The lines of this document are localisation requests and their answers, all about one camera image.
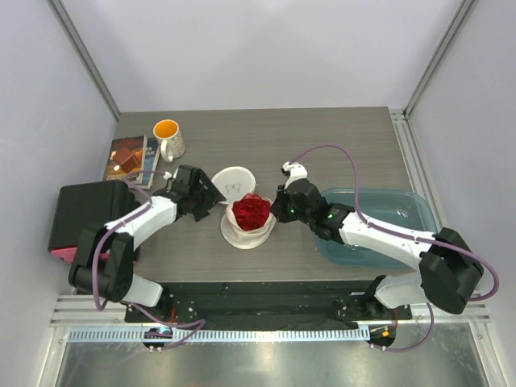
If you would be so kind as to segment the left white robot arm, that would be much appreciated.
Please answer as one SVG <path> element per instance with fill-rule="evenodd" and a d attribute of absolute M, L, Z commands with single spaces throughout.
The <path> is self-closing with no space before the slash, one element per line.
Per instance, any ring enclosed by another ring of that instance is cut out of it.
<path fill-rule="evenodd" d="M 84 227 L 69 272 L 69 284 L 91 293 L 97 310 L 108 302 L 143 307 L 153 321 L 171 313 L 171 297 L 165 287 L 134 274 L 133 261 L 140 245 L 180 218 L 190 215 L 198 222 L 226 198 L 205 172 L 182 164 L 174 173 L 162 172 L 165 187 L 148 194 L 131 182 L 146 201 L 130 213 L 101 226 Z"/>

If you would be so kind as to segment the white mesh laundry bag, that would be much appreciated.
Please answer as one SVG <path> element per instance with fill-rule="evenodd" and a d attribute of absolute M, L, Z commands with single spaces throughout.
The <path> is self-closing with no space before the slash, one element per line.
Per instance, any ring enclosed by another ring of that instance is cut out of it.
<path fill-rule="evenodd" d="M 220 223 L 223 238 L 233 247 L 250 250 L 263 244 L 272 233 L 276 218 L 273 202 L 255 193 L 253 173 L 241 166 L 227 167 L 214 175 L 212 182 L 223 194 L 226 206 Z"/>

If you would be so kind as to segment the red lace bra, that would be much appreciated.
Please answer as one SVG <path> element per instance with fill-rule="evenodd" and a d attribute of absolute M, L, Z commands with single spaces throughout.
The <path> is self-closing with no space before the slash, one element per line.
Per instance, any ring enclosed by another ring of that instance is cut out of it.
<path fill-rule="evenodd" d="M 270 202 L 260 195 L 248 193 L 232 205 L 235 221 L 243 231 L 262 228 L 270 214 Z"/>

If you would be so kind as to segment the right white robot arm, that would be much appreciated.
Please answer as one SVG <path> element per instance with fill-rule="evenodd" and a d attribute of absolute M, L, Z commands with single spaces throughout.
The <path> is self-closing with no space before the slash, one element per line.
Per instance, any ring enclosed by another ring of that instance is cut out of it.
<path fill-rule="evenodd" d="M 373 318 L 413 302 L 429 302 L 449 314 L 461 314 L 484 274 L 458 232 L 396 227 L 354 207 L 328 202 L 305 178 L 279 185 L 271 212 L 280 223 L 306 224 L 320 239 L 366 248 L 412 268 L 411 274 L 384 275 L 373 281 L 364 298 L 365 311 Z"/>

